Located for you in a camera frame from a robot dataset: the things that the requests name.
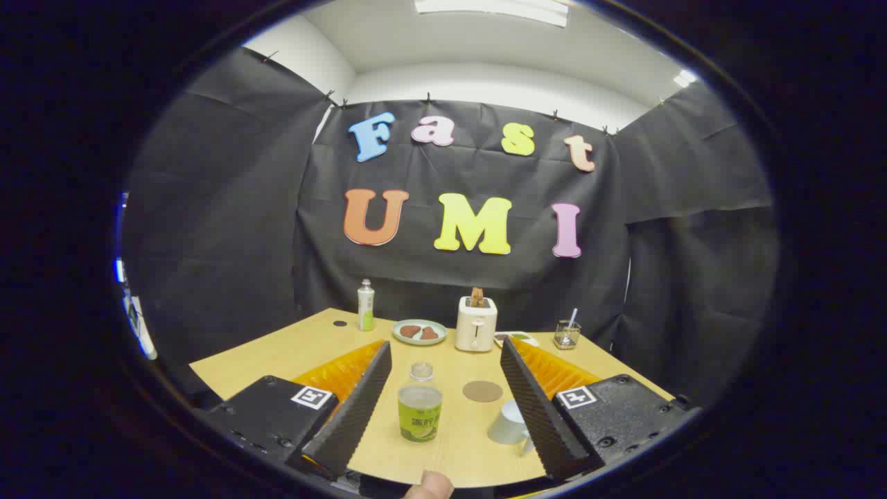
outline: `white wall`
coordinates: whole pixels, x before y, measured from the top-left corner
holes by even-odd
[[[334,90],[341,102],[354,81],[354,68],[326,37],[303,16],[293,16],[265,30],[243,46],[268,56],[323,93]]]
[[[624,128],[649,107],[576,78],[524,67],[485,63],[419,64],[379,69],[357,76],[345,95],[349,103],[374,100],[466,100],[519,107],[608,131]]]

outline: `green label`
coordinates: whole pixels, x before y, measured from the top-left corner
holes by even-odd
[[[400,400],[397,402],[400,413],[400,434],[413,442],[427,442],[437,435],[437,423],[441,418],[441,406],[428,409],[411,408]]]
[[[362,331],[372,331],[373,330],[373,311],[367,310],[364,312],[364,315],[360,318],[360,330]]]

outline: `plastic bottle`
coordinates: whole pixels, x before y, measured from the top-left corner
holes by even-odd
[[[410,380],[397,393],[400,434],[413,442],[427,442],[437,435],[444,397],[434,384],[434,367],[417,362]]]
[[[373,298],[376,294],[370,288],[370,280],[364,279],[363,287],[357,290],[357,328],[361,331],[372,331],[375,328],[373,320]]]

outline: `ceiling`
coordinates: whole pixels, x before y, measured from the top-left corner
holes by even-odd
[[[651,107],[680,88],[671,59],[581,5],[570,5],[566,28],[497,14],[419,15],[413,0],[335,0],[304,16],[359,74],[422,63],[504,64],[572,76]]]

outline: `yellow foam letter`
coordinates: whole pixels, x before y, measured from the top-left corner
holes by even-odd
[[[502,148],[510,154],[520,154],[521,156],[529,156],[536,150],[536,144],[533,144],[533,129],[525,124],[508,123],[502,127]]]
[[[437,199],[443,204],[443,224],[441,236],[435,239],[435,248],[458,250],[459,240],[456,239],[458,228],[465,249],[468,251],[475,248],[477,240],[483,233],[483,241],[478,246],[482,253],[494,255],[511,253],[511,245],[506,238],[508,211],[511,209],[509,200],[491,197],[475,215],[468,205],[468,199],[462,194],[445,193]]]

